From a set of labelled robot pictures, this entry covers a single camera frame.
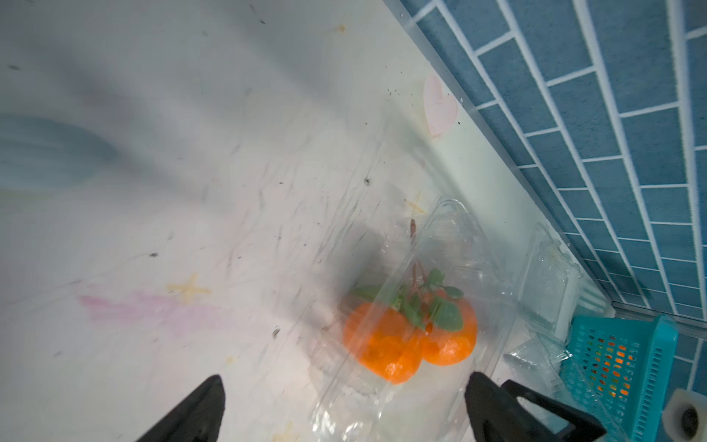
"blue tile wall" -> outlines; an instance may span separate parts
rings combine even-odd
[[[619,112],[675,101],[665,1],[588,4]]]
[[[429,13],[417,25],[473,103],[493,100],[489,87],[439,11]]]
[[[524,132],[556,126],[515,40],[479,59]]]
[[[552,86],[550,93],[581,158],[621,153],[596,74]]]
[[[639,183],[656,185],[685,182],[677,109],[624,118],[623,123]]]
[[[508,155],[515,161],[516,165],[534,164],[532,157],[520,140],[518,134],[513,130],[508,118],[503,114],[498,105],[489,106],[479,111],[484,121],[496,134],[498,140],[506,148]]]
[[[707,2],[402,3],[607,295],[707,320]]]
[[[571,2],[512,0],[509,3],[545,80],[592,65]]]
[[[687,187],[643,189],[641,193],[651,221],[690,222]]]

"teal plastic basket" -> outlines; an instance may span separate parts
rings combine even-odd
[[[653,442],[677,335],[675,323],[666,316],[652,322],[578,316],[567,350],[585,382],[577,376],[563,380],[575,398],[598,396],[633,442]],[[594,395],[587,395],[588,390]]]

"orange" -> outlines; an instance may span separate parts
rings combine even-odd
[[[358,326],[371,308],[372,303],[361,304],[346,319],[344,324],[344,346],[357,359],[381,378],[391,384],[409,380],[422,362],[422,353],[417,333],[408,320],[392,308],[387,308],[378,323],[366,336],[359,336]]]
[[[438,296],[448,298],[444,290],[437,291]],[[474,309],[464,299],[454,301],[459,307],[464,320],[464,327],[458,332],[435,327],[432,322],[425,327],[426,333],[421,340],[422,358],[437,366],[448,366],[464,361],[474,351],[477,343],[477,316]]]

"green leaf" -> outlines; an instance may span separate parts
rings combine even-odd
[[[378,296],[378,292],[380,291],[380,288],[383,287],[383,285],[379,286],[366,286],[366,287],[356,287],[351,292],[358,296],[359,298],[363,298],[367,301],[373,302],[376,296]]]
[[[464,297],[464,292],[457,289],[456,287],[445,286],[444,291],[446,292],[447,296],[452,299],[459,299]]]
[[[464,318],[462,318],[459,307],[452,301],[447,301],[439,296],[435,296],[432,301],[430,319],[434,325],[448,332],[458,332],[464,328]]]
[[[430,270],[430,274],[427,275],[427,284],[431,286],[441,286],[442,281],[444,281],[444,273],[440,272],[439,269]]]
[[[415,293],[410,299],[403,299],[402,312],[412,325],[418,328],[425,328],[422,322],[422,300],[420,295]]]

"white table surface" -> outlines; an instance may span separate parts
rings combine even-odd
[[[546,222],[462,110],[430,136],[380,0],[8,0],[0,55],[0,113],[120,151],[0,193],[9,441],[135,440],[212,373],[219,440],[313,440],[308,339],[387,228],[451,194],[515,276]]]

